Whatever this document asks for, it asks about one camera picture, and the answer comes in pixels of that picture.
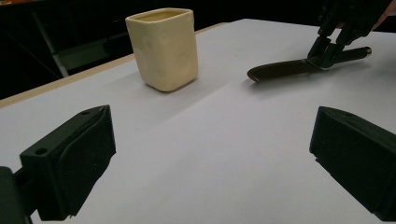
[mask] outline knife blade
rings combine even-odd
[[[372,50],[368,47],[344,50],[337,56],[335,62],[344,63],[363,59],[371,53]],[[324,71],[324,69],[316,65],[319,60],[320,57],[312,57],[309,59],[293,60],[281,63],[268,63],[251,68],[247,71],[247,76],[259,83],[279,77],[321,72]]]

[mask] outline cup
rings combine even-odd
[[[174,91],[198,76],[193,11],[159,8],[127,17],[140,76],[159,91]]]

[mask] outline black knife handle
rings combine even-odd
[[[345,63],[349,61],[363,59],[370,56],[371,53],[372,50],[369,47],[344,50],[335,58],[335,62]]]

